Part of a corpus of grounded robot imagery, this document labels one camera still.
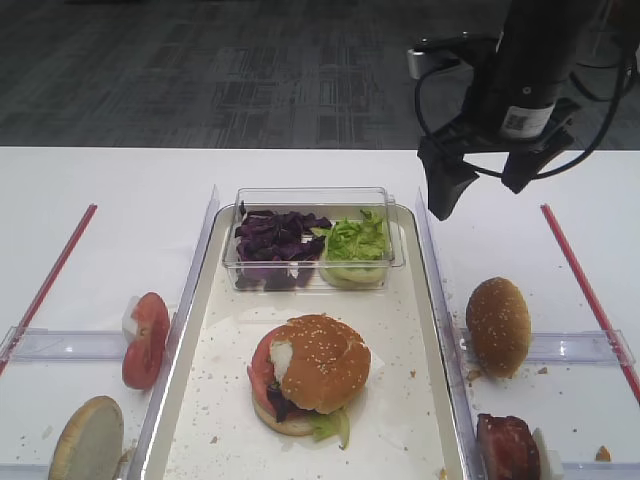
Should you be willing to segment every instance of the clear plastic box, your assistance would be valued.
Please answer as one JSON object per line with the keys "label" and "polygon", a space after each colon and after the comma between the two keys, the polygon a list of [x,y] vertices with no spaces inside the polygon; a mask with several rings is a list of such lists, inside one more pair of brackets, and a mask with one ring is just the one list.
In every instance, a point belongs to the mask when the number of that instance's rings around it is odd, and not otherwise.
{"label": "clear plastic box", "polygon": [[[232,283],[237,290],[265,290],[265,291],[290,291],[290,290],[318,290],[318,289],[342,289],[342,290],[371,290],[384,288],[387,284],[389,270],[392,267],[404,264],[404,254],[399,241],[399,229],[397,221],[390,216],[389,205],[393,199],[389,197],[384,188],[357,187],[357,188],[258,188],[241,189],[238,191],[235,202],[235,213],[232,224],[227,233],[223,265],[231,276]],[[322,242],[323,234],[312,233],[307,224],[313,224],[314,220],[326,219],[335,227],[337,223],[348,222],[362,223],[364,216],[371,214],[379,219],[377,224],[384,236],[384,250],[379,258],[362,259],[356,254],[354,259],[331,259],[332,252],[327,250],[328,236],[324,231],[323,246],[314,248],[313,254],[300,253],[293,258],[283,259],[277,253],[280,239],[271,240],[272,233],[279,227],[266,232],[269,240],[261,243],[259,254],[255,253],[255,244],[251,247],[251,254],[245,253],[244,259],[240,251],[246,252],[245,247],[260,233],[252,233],[250,226],[246,227],[247,235],[240,228],[247,222],[249,216],[256,220],[261,215],[268,218],[273,213],[282,215],[274,218],[272,224],[285,222],[288,229],[290,222],[302,223],[301,240],[293,242],[282,241],[282,245],[289,248],[292,243],[305,244],[307,242]],[[299,220],[291,220],[293,215]]]}

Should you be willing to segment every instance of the top bun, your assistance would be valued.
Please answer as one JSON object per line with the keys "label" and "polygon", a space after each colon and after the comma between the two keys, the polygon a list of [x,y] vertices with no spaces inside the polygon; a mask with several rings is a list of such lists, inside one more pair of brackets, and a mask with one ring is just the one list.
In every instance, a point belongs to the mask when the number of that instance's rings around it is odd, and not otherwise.
{"label": "top bun", "polygon": [[282,345],[292,353],[288,365],[274,363],[276,372],[285,371],[280,389],[299,408],[331,413],[358,395],[369,376],[371,352],[362,337],[326,315],[290,319],[274,336],[271,351]]}
{"label": "top bun", "polygon": [[513,283],[496,277],[482,282],[467,305],[467,328],[478,361],[491,375],[511,377],[529,353],[531,318]]}

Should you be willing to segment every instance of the red stick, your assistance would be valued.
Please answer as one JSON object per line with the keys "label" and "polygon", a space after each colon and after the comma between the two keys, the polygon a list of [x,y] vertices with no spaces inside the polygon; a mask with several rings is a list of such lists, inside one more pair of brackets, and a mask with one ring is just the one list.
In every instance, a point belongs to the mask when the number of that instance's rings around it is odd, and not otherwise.
{"label": "red stick", "polygon": [[64,264],[69,258],[69,255],[71,255],[71,252],[73,251],[76,244],[78,243],[78,240],[80,240],[80,237],[82,236],[85,229],[87,228],[87,225],[89,225],[89,222],[91,221],[91,218],[93,217],[93,214],[96,212],[97,209],[98,209],[98,206],[94,204],[91,204],[87,207],[87,210],[84,212],[84,215],[80,219],[78,226],[73,231],[73,233],[71,234],[71,237],[67,241],[67,244],[62,249],[62,252],[60,253],[60,256],[58,257],[58,259],[56,260],[56,263],[53,264],[53,267],[51,268],[49,275],[47,275],[47,278],[44,279],[44,282],[40,287],[40,290],[38,290],[38,293],[36,293],[36,296],[31,302],[31,305],[29,305],[29,308],[27,308],[27,311],[22,316],[22,320],[20,320],[20,323],[18,324],[18,328],[16,328],[13,338],[9,342],[9,346],[6,351],[7,356],[5,360],[0,361],[0,375],[2,375],[2,372],[7,366],[7,363],[9,363],[9,357],[11,356],[11,352],[16,347],[16,345],[18,345],[18,342],[20,342],[22,335],[24,335],[25,330],[31,323],[31,320],[33,320],[33,317],[35,316],[36,312],[40,308],[40,305],[42,305],[42,302],[47,296],[47,293],[49,293],[49,290],[51,289],[53,282],[55,282],[56,278],[58,277],[58,274],[60,273],[60,270],[62,270],[62,267],[64,267]]}
{"label": "red stick", "polygon": [[571,270],[573,270],[573,274],[580,284],[582,293],[584,293],[584,296],[587,299],[587,302],[589,302],[589,306],[591,307],[593,314],[596,316],[596,319],[600,324],[600,328],[602,328],[602,330],[606,332],[607,337],[609,338],[609,343],[613,347],[613,351],[616,353],[618,361],[620,362],[622,373],[624,373],[624,376],[626,377],[627,382],[629,383],[629,386],[631,387],[631,390],[636,397],[636,400],[638,401],[638,403],[640,403],[640,380],[638,379],[638,375],[633,369],[633,365],[631,364],[630,359],[627,357],[627,352],[620,347],[621,342],[618,339],[618,335],[613,330],[613,326],[609,321],[609,317],[607,317],[607,314],[604,312],[602,305],[598,301],[598,297],[596,297],[595,292],[591,288],[589,280],[587,280],[587,276],[582,270],[582,267],[580,266],[576,255],[573,253],[567,237],[564,236],[558,220],[556,220],[555,215],[551,211],[551,207],[545,204],[540,208],[542,209],[542,213],[547,219],[549,227],[551,227],[553,235],[558,241],[558,245],[560,245],[560,248],[562,249],[562,253],[564,253],[567,262],[569,262],[569,266],[571,266]]}

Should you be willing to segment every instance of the gray carpet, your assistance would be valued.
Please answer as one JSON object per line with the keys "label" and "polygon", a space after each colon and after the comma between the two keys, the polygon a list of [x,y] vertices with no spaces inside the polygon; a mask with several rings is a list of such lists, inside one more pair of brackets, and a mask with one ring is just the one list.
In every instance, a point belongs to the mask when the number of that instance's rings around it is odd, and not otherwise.
{"label": "gray carpet", "polygon": [[[423,33],[495,33],[507,6],[0,0],[0,145],[415,149],[406,49]],[[612,73],[598,73],[594,87],[610,89]],[[468,81],[430,81],[433,126],[457,113]],[[580,103],[577,146],[602,119]],[[603,148],[640,149],[639,107],[636,89]]]}

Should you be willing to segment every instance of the bun half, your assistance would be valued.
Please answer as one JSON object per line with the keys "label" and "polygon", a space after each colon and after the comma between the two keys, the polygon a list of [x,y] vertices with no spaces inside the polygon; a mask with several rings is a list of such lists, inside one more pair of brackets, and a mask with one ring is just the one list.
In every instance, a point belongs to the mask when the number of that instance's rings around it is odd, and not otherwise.
{"label": "bun half", "polygon": [[253,400],[253,409],[256,411],[258,418],[276,432],[294,437],[304,437],[305,435],[311,435],[313,433],[313,427],[306,415],[287,418],[284,422],[278,423],[273,415],[260,406],[260,402],[256,400],[255,395],[251,397]]}
{"label": "bun half", "polygon": [[331,413],[356,397],[369,376],[371,352],[348,325],[326,315],[290,319],[275,335],[293,355],[280,388],[305,410]]}
{"label": "bun half", "polygon": [[49,480],[112,480],[122,456],[124,419],[110,397],[94,397],[67,422],[56,445]]}
{"label": "bun half", "polygon": [[500,277],[482,282],[469,298],[466,320],[480,365],[496,377],[511,377],[531,343],[531,318],[518,287]]}

